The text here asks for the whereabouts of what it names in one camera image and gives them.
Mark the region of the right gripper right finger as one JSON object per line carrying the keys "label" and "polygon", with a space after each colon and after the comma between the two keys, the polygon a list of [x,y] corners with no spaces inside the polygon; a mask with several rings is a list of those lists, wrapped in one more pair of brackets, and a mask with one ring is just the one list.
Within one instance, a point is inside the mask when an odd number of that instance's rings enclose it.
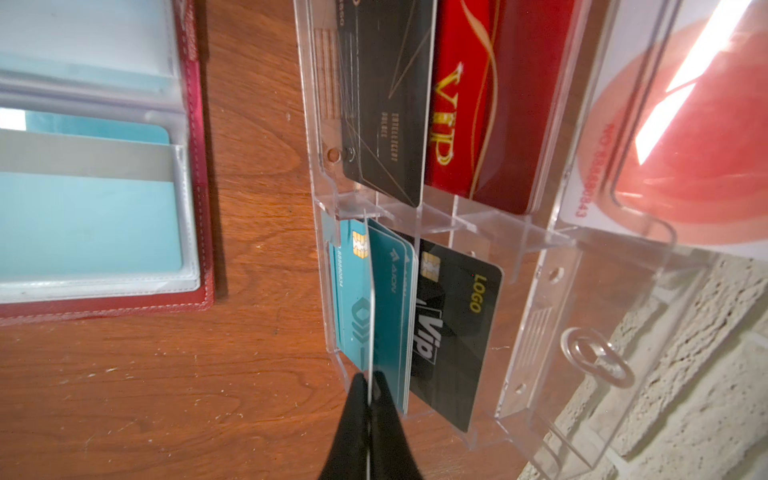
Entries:
{"label": "right gripper right finger", "polygon": [[370,478],[423,478],[407,443],[393,395],[383,372],[372,377],[370,402]]}

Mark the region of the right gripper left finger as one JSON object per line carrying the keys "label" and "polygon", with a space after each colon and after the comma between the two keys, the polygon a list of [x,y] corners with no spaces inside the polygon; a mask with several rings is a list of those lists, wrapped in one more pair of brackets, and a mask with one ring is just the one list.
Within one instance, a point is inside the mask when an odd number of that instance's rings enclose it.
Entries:
{"label": "right gripper left finger", "polygon": [[343,412],[321,480],[365,480],[368,476],[368,383],[362,373],[351,380]]}

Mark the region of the clear acrylic card display stand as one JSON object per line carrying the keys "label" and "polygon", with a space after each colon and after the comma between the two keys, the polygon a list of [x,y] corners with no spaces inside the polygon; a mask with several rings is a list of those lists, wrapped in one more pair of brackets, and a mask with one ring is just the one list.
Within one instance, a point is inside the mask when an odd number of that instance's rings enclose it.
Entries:
{"label": "clear acrylic card display stand", "polygon": [[722,479],[767,475],[767,257],[563,222],[563,192],[615,1],[586,1],[535,210],[514,215],[424,186],[411,207],[348,179],[336,4],[294,5],[325,342],[347,392],[328,245],[372,218],[498,266],[503,283],[468,432],[410,390],[398,411],[424,478]]}

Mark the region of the red leather card holder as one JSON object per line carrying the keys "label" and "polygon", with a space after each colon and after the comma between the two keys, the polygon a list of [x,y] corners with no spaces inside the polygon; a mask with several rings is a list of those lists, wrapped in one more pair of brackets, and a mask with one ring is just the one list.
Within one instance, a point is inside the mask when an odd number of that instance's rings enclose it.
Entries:
{"label": "red leather card holder", "polygon": [[204,310],[195,5],[1,5],[1,322]]}

